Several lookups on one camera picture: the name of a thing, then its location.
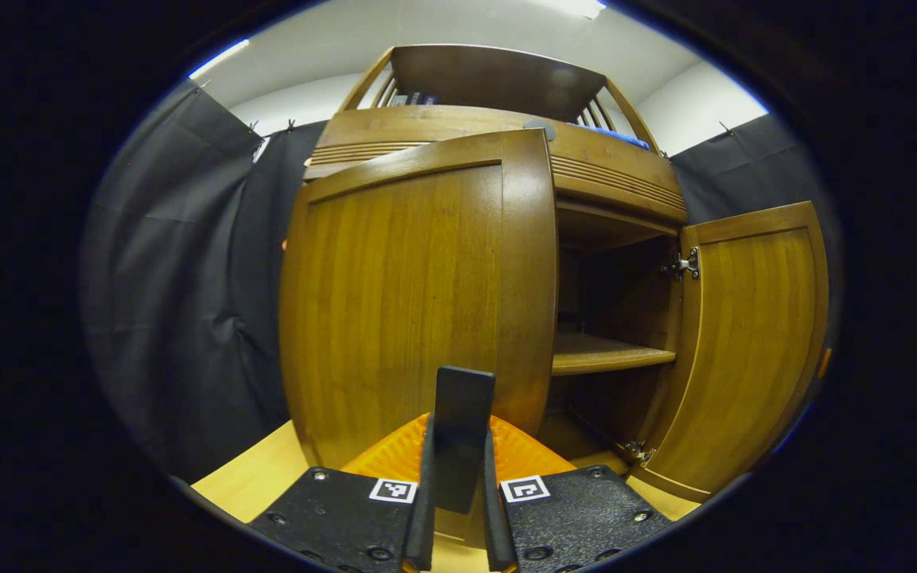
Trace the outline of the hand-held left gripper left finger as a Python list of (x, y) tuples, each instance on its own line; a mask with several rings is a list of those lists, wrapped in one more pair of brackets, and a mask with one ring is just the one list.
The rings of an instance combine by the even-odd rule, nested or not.
[(321, 572), (431, 569), (435, 418), (423, 414), (354, 460), (313, 466), (252, 520), (256, 536)]

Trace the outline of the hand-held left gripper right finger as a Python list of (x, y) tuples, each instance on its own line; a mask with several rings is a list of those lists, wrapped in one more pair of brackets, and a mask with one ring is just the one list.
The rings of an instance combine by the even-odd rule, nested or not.
[(597, 571), (673, 525), (608, 465), (576, 467), (496, 416), (483, 483), (491, 571)]

